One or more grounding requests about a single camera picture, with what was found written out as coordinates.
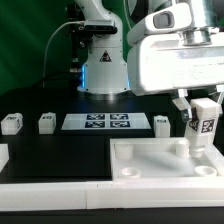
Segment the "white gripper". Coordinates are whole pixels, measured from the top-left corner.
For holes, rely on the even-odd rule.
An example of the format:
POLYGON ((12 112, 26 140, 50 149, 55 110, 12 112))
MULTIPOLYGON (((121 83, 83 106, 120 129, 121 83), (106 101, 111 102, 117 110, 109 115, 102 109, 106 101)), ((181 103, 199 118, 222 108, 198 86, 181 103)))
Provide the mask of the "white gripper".
POLYGON ((187 123, 193 115, 186 89, 217 85, 214 101, 224 100, 224 32, 204 46, 184 46, 178 34, 148 36, 131 48, 127 67, 137 96, 175 90, 172 102, 187 123))

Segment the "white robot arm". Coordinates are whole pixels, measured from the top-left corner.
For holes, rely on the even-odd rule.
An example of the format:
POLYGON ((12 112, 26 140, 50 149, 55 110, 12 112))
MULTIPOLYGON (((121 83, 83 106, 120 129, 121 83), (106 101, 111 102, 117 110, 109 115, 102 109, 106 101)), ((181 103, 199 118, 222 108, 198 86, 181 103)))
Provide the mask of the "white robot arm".
POLYGON ((172 92, 186 121, 199 110, 187 92, 224 84, 224 33, 217 26, 213 0, 128 0, 143 3, 146 14, 127 34, 131 46, 122 53, 122 22, 102 0, 75 0, 84 14, 84 30, 92 36, 83 65, 82 90, 137 96, 172 92))

